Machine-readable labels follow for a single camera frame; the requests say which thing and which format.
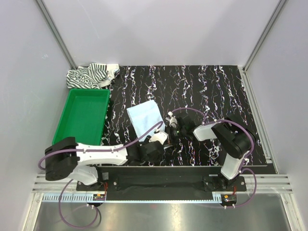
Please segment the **light blue towel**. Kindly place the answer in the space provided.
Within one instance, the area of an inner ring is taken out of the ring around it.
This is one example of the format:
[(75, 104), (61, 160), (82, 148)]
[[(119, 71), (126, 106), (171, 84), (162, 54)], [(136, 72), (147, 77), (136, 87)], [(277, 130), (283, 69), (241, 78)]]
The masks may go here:
[(127, 113), (137, 138), (141, 137), (156, 123), (163, 121), (158, 105), (154, 100), (130, 107), (127, 109)]

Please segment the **striped green white towel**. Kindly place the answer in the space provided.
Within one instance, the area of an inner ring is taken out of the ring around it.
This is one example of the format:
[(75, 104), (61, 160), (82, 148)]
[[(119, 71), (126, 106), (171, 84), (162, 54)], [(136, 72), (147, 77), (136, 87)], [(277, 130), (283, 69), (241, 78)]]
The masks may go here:
[(102, 89), (109, 86), (119, 72), (118, 64), (91, 63), (88, 67), (69, 70), (66, 85), (68, 89)]

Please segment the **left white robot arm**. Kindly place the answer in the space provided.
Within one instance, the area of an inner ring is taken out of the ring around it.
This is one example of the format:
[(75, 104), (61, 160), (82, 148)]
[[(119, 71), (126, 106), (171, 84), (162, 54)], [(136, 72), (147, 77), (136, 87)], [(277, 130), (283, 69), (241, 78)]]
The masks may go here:
[(132, 141), (114, 146), (95, 146), (76, 142), (68, 137), (45, 150), (39, 161), (44, 163), (47, 181), (65, 178), (77, 180), (97, 191), (103, 187), (98, 165), (139, 166), (146, 162), (156, 162), (164, 153), (166, 135), (154, 134), (144, 141)]

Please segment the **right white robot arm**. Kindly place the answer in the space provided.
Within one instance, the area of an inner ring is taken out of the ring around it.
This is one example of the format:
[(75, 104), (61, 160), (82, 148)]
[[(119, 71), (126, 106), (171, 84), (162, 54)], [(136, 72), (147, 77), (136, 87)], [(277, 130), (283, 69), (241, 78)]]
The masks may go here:
[(254, 149), (256, 136), (237, 123), (232, 116), (209, 123), (204, 122), (199, 126), (196, 126), (187, 116), (169, 115), (166, 120), (165, 132), (168, 134), (170, 144), (175, 144), (175, 141), (180, 138), (199, 142), (210, 139), (219, 140), (226, 151), (226, 157), (219, 174), (207, 185), (212, 190), (231, 190), (241, 173), (245, 159)]

